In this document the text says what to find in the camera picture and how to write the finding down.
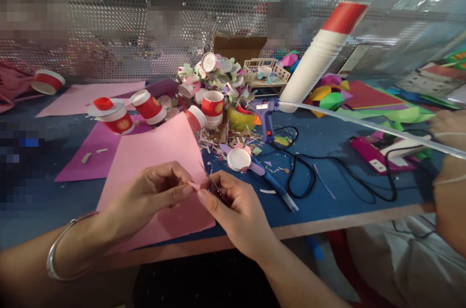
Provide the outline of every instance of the cardboard box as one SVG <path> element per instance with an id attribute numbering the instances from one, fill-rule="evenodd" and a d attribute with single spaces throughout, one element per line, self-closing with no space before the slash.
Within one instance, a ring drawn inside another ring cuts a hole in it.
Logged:
<path id="1" fill-rule="evenodd" d="M 258 58 L 267 37 L 215 37 L 214 53 L 227 58 L 235 58 L 241 66 L 245 60 Z"/>

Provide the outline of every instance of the person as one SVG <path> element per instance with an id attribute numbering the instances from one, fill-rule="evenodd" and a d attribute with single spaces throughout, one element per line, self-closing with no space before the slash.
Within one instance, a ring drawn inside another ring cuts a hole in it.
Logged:
<path id="1" fill-rule="evenodd" d="M 264 271 L 281 307 L 348 307 L 272 232 L 250 184 L 219 171 L 211 175 L 233 202 L 226 207 L 208 191 L 206 179 L 195 191 L 191 175 L 170 162 L 143 170 L 126 192 L 101 213 L 70 227 L 58 242 L 54 273 L 61 279 L 79 276 L 119 242 L 129 240 L 161 209 L 198 197 L 226 231 L 236 248 Z M 65 227 L 43 234 L 0 254 L 0 295 L 7 307 L 53 304 L 63 283 L 49 278 L 46 260 Z"/>
<path id="2" fill-rule="evenodd" d="M 442 110 L 430 131 L 466 151 L 466 110 Z M 447 155 L 433 182 L 436 215 L 346 230 L 363 280 L 400 308 L 466 306 L 466 160 Z"/>

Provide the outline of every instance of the right hand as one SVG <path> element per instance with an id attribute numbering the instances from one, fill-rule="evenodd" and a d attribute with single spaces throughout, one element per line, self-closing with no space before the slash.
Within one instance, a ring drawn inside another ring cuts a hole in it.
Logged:
<path id="1" fill-rule="evenodd" d="M 225 171 L 216 172 L 211 178 L 219 188 L 226 190 L 226 196 L 233 202 L 232 206 L 228 208 L 208 191 L 212 186 L 208 178 L 198 191 L 200 203 L 225 229 L 240 252 L 256 262 L 266 259 L 280 242 L 268 225 L 252 185 Z"/>
<path id="2" fill-rule="evenodd" d="M 466 110 L 451 112 L 441 110 L 431 120 L 431 132 L 440 134 L 437 138 L 443 144 L 466 151 Z M 460 133 L 442 135 L 441 133 Z"/>

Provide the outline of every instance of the table edge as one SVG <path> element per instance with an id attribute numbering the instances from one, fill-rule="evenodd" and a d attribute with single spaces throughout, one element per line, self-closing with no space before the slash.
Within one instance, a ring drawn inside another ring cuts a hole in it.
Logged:
<path id="1" fill-rule="evenodd" d="M 280 239 L 296 238 L 326 231 L 351 228 L 392 219 L 413 216 L 420 213 L 434 212 L 434 203 L 422 203 L 385 210 L 359 213 L 355 215 L 329 218 L 273 228 Z M 143 248 L 140 250 L 116 253 L 105 256 L 97 266 L 98 271 L 121 269 L 146 263 L 159 262 L 187 256 L 201 255 L 234 248 L 230 239 L 224 235 L 195 241 Z"/>

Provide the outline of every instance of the silver bangle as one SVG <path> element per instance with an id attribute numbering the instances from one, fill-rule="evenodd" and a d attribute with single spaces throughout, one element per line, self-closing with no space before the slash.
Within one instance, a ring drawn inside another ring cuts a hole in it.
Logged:
<path id="1" fill-rule="evenodd" d="M 49 274 L 50 279 L 54 279 L 54 280 L 58 280 L 58 281 L 71 281 L 71 280 L 75 280 L 75 279 L 79 278 L 80 276 L 83 276 L 84 274 L 86 274 L 89 271 L 89 269 L 87 269 L 84 272 L 79 273 L 78 275 L 76 275 L 76 276 L 74 276 L 72 278 L 69 278 L 69 279 L 62 278 L 62 277 L 57 275 L 57 273 L 55 272 L 55 269 L 53 268 L 53 256 L 55 255 L 55 250 L 57 248 L 58 243 L 62 239 L 63 235 L 65 235 L 65 233 L 72 226 L 74 226 L 77 222 L 82 221 L 83 219 L 92 217 L 92 216 L 94 216 L 94 215 L 96 215 L 98 213 L 99 213 L 98 211 L 89 212 L 89 213 L 86 213 L 85 215 L 79 216 L 78 218 L 75 218 L 75 219 L 71 220 L 69 225 L 60 234 L 60 236 L 57 238 L 57 240 L 55 240 L 52 247 L 50 248 L 49 255 L 47 256 L 47 273 Z"/>

